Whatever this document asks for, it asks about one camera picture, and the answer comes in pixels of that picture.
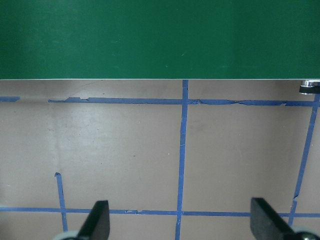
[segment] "green board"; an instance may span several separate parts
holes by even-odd
[[[320,79],[319,0],[5,0],[0,79]]]

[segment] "vertical blue tape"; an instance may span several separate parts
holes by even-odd
[[[67,223],[67,211],[66,211],[66,204],[65,204],[65,197],[64,197],[64,189],[62,185],[62,177],[59,172],[56,172],[56,183],[58,186],[58,193],[59,193],[59,202],[60,202],[60,209],[61,209],[61,215],[62,215],[62,227],[63,231],[68,231],[68,223]]]
[[[319,100],[320,100],[320,94],[316,94],[314,97],[314,102],[318,103]],[[311,117],[310,117],[308,131],[307,131],[306,138],[305,138],[305,144],[304,144],[304,149],[303,149],[303,153],[302,153],[302,159],[301,159],[298,179],[297,179],[296,185],[295,185],[294,196],[293,196],[292,206],[291,206],[289,220],[288,220],[288,224],[290,226],[294,223],[296,208],[297,208],[297,204],[298,204],[298,197],[299,197],[301,185],[302,185],[302,182],[304,179],[304,174],[305,174],[306,165],[307,165],[307,161],[308,161],[308,155],[309,155],[312,135],[314,133],[315,123],[316,123],[316,118],[317,118],[317,111],[318,111],[318,105],[315,104],[312,107],[312,113],[311,113]]]
[[[176,207],[175,240],[180,240],[181,219],[183,215],[182,204],[184,195],[184,176],[185,176],[185,155],[186,155],[186,132],[188,117],[188,80],[182,81],[182,114],[180,128],[180,152],[179,152],[179,180],[178,197]]]

